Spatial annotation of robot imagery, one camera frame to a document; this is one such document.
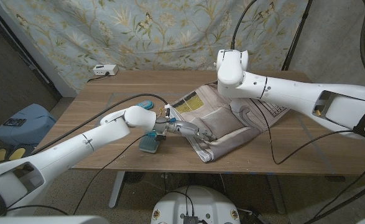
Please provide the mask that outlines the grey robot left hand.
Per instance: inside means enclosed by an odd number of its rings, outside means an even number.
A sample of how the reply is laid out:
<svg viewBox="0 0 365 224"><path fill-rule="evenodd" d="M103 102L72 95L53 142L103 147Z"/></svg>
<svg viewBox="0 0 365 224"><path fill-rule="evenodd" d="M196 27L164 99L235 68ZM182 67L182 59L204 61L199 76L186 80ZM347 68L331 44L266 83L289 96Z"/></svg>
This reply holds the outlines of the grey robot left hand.
<svg viewBox="0 0 365 224"><path fill-rule="evenodd" d="M154 129L159 132L170 132L179 134L186 138L197 138L202 141L214 141L216 136L207 129L200 129L193 123L186 121L157 121Z"/></svg>

